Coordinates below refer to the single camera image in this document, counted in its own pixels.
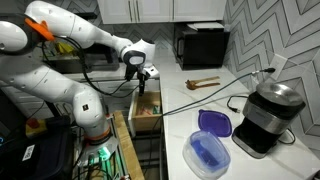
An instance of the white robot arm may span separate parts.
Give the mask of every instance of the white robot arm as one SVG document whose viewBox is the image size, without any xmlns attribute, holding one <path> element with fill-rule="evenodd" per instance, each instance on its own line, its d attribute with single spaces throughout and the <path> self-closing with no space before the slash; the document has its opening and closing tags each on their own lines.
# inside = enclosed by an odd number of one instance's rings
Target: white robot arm
<svg viewBox="0 0 320 180">
<path fill-rule="evenodd" d="M 27 21 L 35 24 L 45 21 L 48 32 L 35 30 Z M 50 33 L 70 37 L 82 48 L 100 43 L 113 47 L 129 69 L 138 71 L 140 76 L 147 79 L 158 73 L 152 64 L 155 45 L 144 40 L 133 44 L 128 39 L 116 37 L 93 26 L 69 11 L 42 1 L 29 4 L 25 15 L 0 17 L 0 29 L 0 55 L 5 54 L 0 57 L 0 80 L 48 102 L 72 104 L 77 124 L 84 128 L 86 139 L 95 145 L 91 150 L 88 148 L 87 153 L 102 147 L 107 147 L 112 153 L 117 141 L 110 138 L 110 126 L 98 93 L 89 86 L 64 77 L 42 62 L 33 60 L 30 52 L 42 36 L 50 36 Z"/>
</svg>

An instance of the coffee maker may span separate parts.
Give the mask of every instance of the coffee maker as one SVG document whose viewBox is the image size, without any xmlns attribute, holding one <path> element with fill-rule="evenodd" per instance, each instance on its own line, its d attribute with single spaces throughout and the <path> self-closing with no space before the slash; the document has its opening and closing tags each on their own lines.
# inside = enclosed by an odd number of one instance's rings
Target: coffee maker
<svg viewBox="0 0 320 180">
<path fill-rule="evenodd" d="M 304 107 L 301 96 L 291 88 L 260 83 L 248 97 L 243 109 L 245 118 L 235 128 L 232 140 L 252 157 L 261 159 Z"/>
</svg>

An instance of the purple lid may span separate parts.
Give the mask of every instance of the purple lid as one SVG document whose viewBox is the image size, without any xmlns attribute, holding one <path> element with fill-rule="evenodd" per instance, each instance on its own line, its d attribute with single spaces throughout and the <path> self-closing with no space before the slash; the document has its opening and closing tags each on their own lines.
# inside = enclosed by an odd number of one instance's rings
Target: purple lid
<svg viewBox="0 0 320 180">
<path fill-rule="evenodd" d="M 201 130 L 213 132 L 218 137 L 228 137 L 232 133 L 229 117 L 221 112 L 199 110 L 198 124 Z"/>
</svg>

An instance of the green light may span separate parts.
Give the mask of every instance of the green light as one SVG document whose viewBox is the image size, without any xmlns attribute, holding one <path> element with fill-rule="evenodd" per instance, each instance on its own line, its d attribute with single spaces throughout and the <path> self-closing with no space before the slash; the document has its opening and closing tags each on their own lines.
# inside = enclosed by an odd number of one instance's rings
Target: green light
<svg viewBox="0 0 320 180">
<path fill-rule="evenodd" d="M 110 158 L 110 152 L 106 147 L 103 147 L 99 150 L 99 156 L 102 159 L 102 161 L 106 161 Z"/>
</svg>

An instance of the black microwave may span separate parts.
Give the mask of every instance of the black microwave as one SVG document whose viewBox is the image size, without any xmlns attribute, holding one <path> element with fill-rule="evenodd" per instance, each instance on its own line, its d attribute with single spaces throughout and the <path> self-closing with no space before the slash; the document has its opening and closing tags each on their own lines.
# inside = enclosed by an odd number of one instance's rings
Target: black microwave
<svg viewBox="0 0 320 180">
<path fill-rule="evenodd" d="M 224 29 L 196 31 L 186 24 L 174 25 L 174 53 L 182 70 L 221 67 L 229 39 Z"/>
</svg>

